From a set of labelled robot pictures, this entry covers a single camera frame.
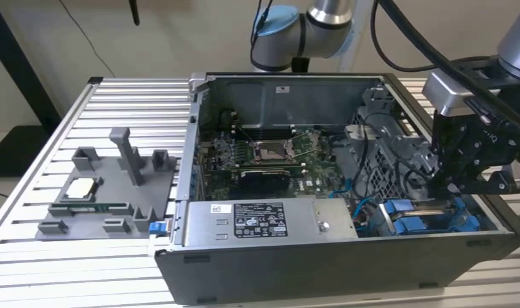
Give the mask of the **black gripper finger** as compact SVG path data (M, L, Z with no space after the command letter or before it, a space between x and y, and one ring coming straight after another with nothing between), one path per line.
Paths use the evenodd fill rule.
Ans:
M520 177L510 171L496 171L488 180L465 178L456 182L463 194L520 194Z
M428 181L428 196L431 198L447 198L452 192L448 189L453 181L455 168L452 166L443 166L435 173L432 179Z

